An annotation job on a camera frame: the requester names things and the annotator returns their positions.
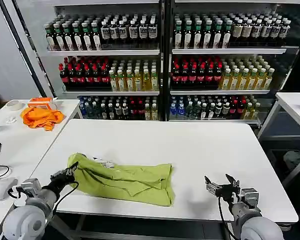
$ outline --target white table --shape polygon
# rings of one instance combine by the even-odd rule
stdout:
[[[73,118],[76,113],[82,117],[79,100],[61,100],[57,104],[58,110],[65,115],[65,119],[55,124],[52,131],[45,131],[42,127],[29,128],[20,117],[20,113],[27,107],[26,103],[29,100],[21,101],[24,106],[18,111],[9,111],[6,106],[0,109],[0,143],[2,143],[0,164],[11,167],[10,177],[16,177],[19,184],[31,176],[69,119]],[[6,124],[9,116],[16,116],[17,121]],[[0,173],[1,171],[4,173],[5,170],[3,167],[0,168]],[[13,202],[14,199],[11,197],[0,201],[0,224]]]
[[[88,196],[76,190],[59,212],[138,218],[220,221],[218,200],[206,190],[204,175],[227,184],[225,174],[243,188],[260,193],[258,207],[277,223],[295,223],[298,216],[256,136],[247,124],[72,119],[32,174],[41,185],[67,167],[73,153],[101,157],[119,165],[171,163],[175,193],[171,207]],[[67,186],[61,192],[66,194]],[[222,201],[224,219],[233,221]]]
[[[278,92],[276,95],[276,102],[273,105],[269,115],[264,121],[257,137],[262,139],[263,133],[271,125],[276,118],[280,108],[282,107],[299,125],[300,125],[300,92]],[[287,187],[291,180],[300,172],[300,163],[290,172],[290,174],[283,180],[282,185]]]

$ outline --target yellow bottle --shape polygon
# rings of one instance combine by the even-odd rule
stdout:
[[[269,69],[269,72],[268,72],[267,76],[265,77],[264,82],[261,85],[261,89],[263,89],[263,90],[268,90],[269,89],[269,86],[270,86],[271,81],[273,79],[274,72],[275,72],[274,68]]]
[[[256,68],[252,69],[249,81],[246,81],[244,89],[246,89],[246,90],[252,90],[253,89],[253,86],[254,86],[254,84],[257,80],[257,72],[258,72],[258,69],[256,69]]]
[[[261,84],[264,82],[266,78],[266,69],[261,68],[260,71],[258,72],[256,76],[256,81],[254,82],[254,86],[252,86],[252,89],[254,90],[260,90],[261,89]]]
[[[135,84],[135,90],[137,92],[140,92],[142,90],[142,83],[141,83],[139,69],[134,70],[134,84]]]
[[[228,84],[231,79],[231,70],[230,68],[227,68],[221,77],[219,89],[221,90],[228,90]]]
[[[232,78],[230,79],[229,84],[228,84],[229,90],[236,90],[239,72],[240,72],[239,68],[235,68],[233,70]]]

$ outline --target refrigerator shelf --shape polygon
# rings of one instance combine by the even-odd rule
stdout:
[[[284,54],[285,48],[189,48],[172,49],[173,54]]]
[[[270,90],[171,90],[171,95],[257,95]]]

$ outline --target table leg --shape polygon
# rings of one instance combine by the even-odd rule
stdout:
[[[284,188],[288,187],[291,180],[295,178],[295,176],[300,173],[300,163],[292,170],[292,172],[289,173],[289,175],[283,180],[282,186]]]
[[[277,113],[279,112],[281,106],[279,105],[279,102],[276,100],[269,115],[266,117],[259,133],[257,134],[257,138],[260,140],[262,134],[264,131],[271,125],[273,120],[276,118]]]

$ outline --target orange cloth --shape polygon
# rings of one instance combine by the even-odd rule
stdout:
[[[29,128],[44,127],[46,131],[52,131],[55,124],[59,124],[64,119],[62,112],[58,110],[49,110],[39,107],[27,107],[20,115],[23,123]]]

